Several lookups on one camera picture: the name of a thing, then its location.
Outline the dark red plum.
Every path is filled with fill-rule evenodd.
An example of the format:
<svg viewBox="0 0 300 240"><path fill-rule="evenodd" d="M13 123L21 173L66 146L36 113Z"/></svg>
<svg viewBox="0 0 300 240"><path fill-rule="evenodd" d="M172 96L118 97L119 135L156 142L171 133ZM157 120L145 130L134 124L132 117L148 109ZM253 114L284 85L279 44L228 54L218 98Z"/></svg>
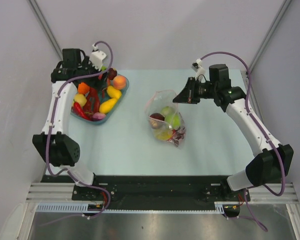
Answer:
<svg viewBox="0 0 300 240"><path fill-rule="evenodd" d="M107 74L107 78L112 81L116 76L118 72L115 68L110 68Z"/></svg>

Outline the green apple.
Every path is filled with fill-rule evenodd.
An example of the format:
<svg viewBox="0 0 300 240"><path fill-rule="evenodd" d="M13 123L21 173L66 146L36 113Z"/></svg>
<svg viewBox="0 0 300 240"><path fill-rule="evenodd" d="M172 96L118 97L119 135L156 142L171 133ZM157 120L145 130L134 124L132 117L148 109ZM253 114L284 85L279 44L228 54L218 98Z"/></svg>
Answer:
<svg viewBox="0 0 300 240"><path fill-rule="evenodd" d="M170 114L164 120L172 130L177 130L181 126L181 118L178 113Z"/></svg>

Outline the clear pink-dotted zip bag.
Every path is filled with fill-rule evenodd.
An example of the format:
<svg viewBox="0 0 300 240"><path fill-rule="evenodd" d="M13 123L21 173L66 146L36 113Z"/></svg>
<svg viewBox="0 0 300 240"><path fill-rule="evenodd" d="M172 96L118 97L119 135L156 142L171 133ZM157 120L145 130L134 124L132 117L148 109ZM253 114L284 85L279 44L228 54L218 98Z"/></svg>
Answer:
<svg viewBox="0 0 300 240"><path fill-rule="evenodd" d="M177 96L173 90L154 93L145 106L145 116L154 138L181 148L186 138L185 121L173 99Z"/></svg>

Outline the red grape bunch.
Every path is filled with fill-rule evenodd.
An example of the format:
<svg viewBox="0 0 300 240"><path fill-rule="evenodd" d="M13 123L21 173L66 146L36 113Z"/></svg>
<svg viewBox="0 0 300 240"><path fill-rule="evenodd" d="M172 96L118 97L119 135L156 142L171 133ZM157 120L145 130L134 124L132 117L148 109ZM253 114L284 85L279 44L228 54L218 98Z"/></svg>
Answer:
<svg viewBox="0 0 300 240"><path fill-rule="evenodd" d="M186 137L186 128L179 127L177 130L172 131L172 136L167 142L174 144L175 147L180 147Z"/></svg>

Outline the dark red apple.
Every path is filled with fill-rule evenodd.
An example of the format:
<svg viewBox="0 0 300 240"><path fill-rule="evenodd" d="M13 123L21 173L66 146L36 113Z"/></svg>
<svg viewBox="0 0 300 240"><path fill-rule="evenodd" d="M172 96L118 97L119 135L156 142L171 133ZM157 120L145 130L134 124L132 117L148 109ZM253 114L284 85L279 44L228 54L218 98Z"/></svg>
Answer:
<svg viewBox="0 0 300 240"><path fill-rule="evenodd" d="M160 129L165 124L165 117L161 113L153 113L149 116L149 124L152 129Z"/></svg>

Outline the yellow fruit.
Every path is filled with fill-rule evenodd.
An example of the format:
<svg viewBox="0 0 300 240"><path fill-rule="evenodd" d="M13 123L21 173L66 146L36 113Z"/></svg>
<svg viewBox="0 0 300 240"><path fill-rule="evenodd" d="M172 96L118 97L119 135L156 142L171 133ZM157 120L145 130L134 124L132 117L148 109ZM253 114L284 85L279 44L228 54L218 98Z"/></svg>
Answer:
<svg viewBox="0 0 300 240"><path fill-rule="evenodd" d="M166 129L155 129L153 131L155 138L157 138L160 141L168 141L173 136L172 130L166 130Z"/></svg>

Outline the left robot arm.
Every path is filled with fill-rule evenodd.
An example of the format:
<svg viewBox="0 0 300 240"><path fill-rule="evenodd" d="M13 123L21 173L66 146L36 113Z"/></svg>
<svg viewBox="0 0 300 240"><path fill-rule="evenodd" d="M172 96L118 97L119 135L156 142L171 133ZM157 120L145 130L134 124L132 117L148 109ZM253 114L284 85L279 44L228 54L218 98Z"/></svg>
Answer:
<svg viewBox="0 0 300 240"><path fill-rule="evenodd" d="M69 137L69 121L77 85L92 86L98 76L108 71L102 70L106 53L97 46L90 56L81 59L82 50L66 48L63 60L51 74L52 96L45 124L40 134L32 137L32 143L46 164L49 174L57 177L67 173L77 186L84 187L83 194L90 200L100 196L101 188L94 184L94 173L80 163L80 146Z"/></svg>

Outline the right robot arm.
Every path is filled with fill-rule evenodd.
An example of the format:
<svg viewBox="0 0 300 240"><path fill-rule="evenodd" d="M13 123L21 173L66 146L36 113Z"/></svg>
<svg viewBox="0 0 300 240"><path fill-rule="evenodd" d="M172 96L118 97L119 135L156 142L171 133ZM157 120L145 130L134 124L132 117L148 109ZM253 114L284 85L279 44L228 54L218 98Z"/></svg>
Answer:
<svg viewBox="0 0 300 240"><path fill-rule="evenodd" d="M244 170L229 176L220 188L221 196L232 201L239 190L264 186L281 180L286 184L294 150L289 144L277 140L255 115L247 93L241 87L232 86L229 68L214 64L208 69L209 80L198 60L193 63L196 74L189 77L182 91L172 100L178 104L198 104L202 99L212 99L238 126L246 138L254 156Z"/></svg>

